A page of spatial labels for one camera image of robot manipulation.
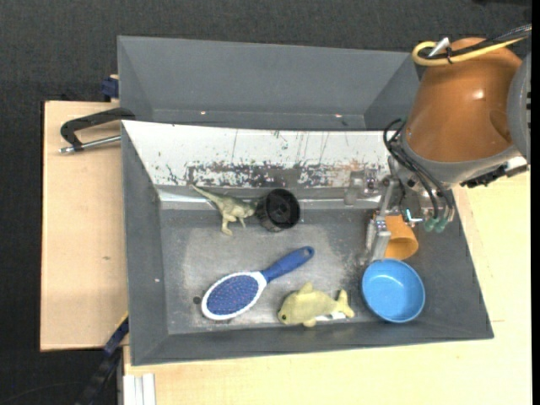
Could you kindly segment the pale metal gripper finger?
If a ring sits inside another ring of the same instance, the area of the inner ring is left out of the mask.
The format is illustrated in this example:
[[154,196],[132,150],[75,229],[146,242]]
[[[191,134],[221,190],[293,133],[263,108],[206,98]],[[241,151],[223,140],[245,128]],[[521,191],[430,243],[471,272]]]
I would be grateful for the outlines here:
[[373,246],[377,235],[377,225],[374,218],[370,218],[366,225],[365,231],[365,264],[370,263],[372,258]]
[[380,260],[385,258],[386,248],[388,247],[392,233],[387,228],[384,219],[377,219],[375,221],[375,227],[375,259]]

